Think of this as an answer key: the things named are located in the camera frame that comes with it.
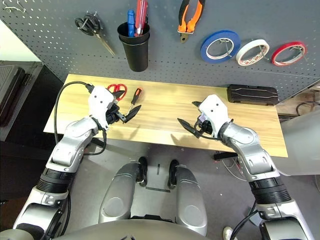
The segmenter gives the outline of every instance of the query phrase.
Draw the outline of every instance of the blue tape roll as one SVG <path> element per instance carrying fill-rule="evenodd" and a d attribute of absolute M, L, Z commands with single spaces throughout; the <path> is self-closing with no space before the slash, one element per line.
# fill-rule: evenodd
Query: blue tape roll
<path fill-rule="evenodd" d="M 227 39 L 231 41 L 232 50 L 229 53 L 231 57 L 228 56 L 227 52 L 221 56 L 212 56 L 208 53 L 208 49 L 211 46 L 211 44 L 213 44 L 216 41 L 219 41 L 219 39 Z M 203 42 L 200 49 L 200 54 L 202 59 L 205 62 L 211 63 L 211 64 L 219 64 L 235 56 L 240 48 L 240 45 L 241 45 L 241 40 L 237 33 L 229 30 L 221 30 L 221 31 L 214 32 Z"/>

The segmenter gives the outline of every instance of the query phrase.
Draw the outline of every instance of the pen holder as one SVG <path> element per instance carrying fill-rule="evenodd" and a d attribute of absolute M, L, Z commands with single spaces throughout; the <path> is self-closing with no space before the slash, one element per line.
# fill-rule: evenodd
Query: pen holder
<path fill-rule="evenodd" d="M 149 25 L 146 23 L 143 28 L 143 35 L 129 37 L 127 22 L 122 23 L 117 29 L 129 67 L 134 72 L 142 72 L 148 67 L 149 30 Z"/>

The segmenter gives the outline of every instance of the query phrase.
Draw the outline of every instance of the red scissors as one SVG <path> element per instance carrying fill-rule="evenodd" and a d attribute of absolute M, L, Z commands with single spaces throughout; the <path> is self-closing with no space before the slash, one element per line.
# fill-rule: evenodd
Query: red scissors
<path fill-rule="evenodd" d="M 121 90 L 123 91 L 123 90 L 124 90 L 124 93 L 123 93 L 120 97 L 117 98 L 118 101 L 120 101 L 121 99 L 123 99 L 124 96 L 127 94 L 127 86 L 124 85 L 124 84 L 122 84 L 122 83 L 120 83 L 120 84 L 111 84 L 111 85 L 109 85 L 109 86 L 107 87 L 107 89 L 108 89 L 110 92 L 112 92 L 112 93 L 117 92 L 117 91 L 121 91 Z"/>

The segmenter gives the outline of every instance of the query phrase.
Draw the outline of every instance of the screwdriver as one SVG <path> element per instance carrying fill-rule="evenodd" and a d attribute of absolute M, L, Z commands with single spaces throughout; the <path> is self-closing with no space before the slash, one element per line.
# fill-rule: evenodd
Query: screwdriver
<path fill-rule="evenodd" d="M 138 100 L 138 98 L 139 98 L 139 96 L 140 96 L 141 93 L 142 93 L 142 89 L 141 89 L 141 88 L 137 88 L 137 89 L 135 90 L 135 93 L 134 93 L 133 98 L 132 98 L 132 101 L 131 101 L 131 106 L 130 106 L 130 108 L 129 108 L 129 110 L 128 110 L 128 112 L 127 112 L 126 115 L 129 114 L 129 112 L 130 112 L 130 110 L 132 109 L 132 107 L 136 104 L 136 101 Z"/>

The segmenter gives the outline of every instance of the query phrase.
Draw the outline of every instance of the gray pegboard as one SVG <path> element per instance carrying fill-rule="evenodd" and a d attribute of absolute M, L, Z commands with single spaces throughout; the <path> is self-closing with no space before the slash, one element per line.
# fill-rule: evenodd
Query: gray pegboard
<path fill-rule="evenodd" d="M 5 0 L 16 6 L 15 0 Z M 62 81 L 68 73 L 203 86 L 245 84 L 271 86 L 281 100 L 320 79 L 320 24 L 318 0 L 207 0 L 195 34 L 185 44 L 177 33 L 182 0 L 149 0 L 149 67 L 144 72 L 129 69 L 119 41 L 117 27 L 126 21 L 128 9 L 136 0 L 21 0 L 26 13 L 7 13 L 0 18 Z M 195 11 L 191 1 L 189 14 Z M 112 57 L 98 39 L 80 32 L 75 18 L 86 11 L 94 13 L 103 25 L 103 37 L 116 53 Z M 239 34 L 241 46 L 265 39 L 270 45 L 267 57 L 282 44 L 303 41 L 307 61 L 277 67 L 267 60 L 239 66 L 235 56 L 221 64 L 209 64 L 200 56 L 203 41 L 219 30 Z"/>

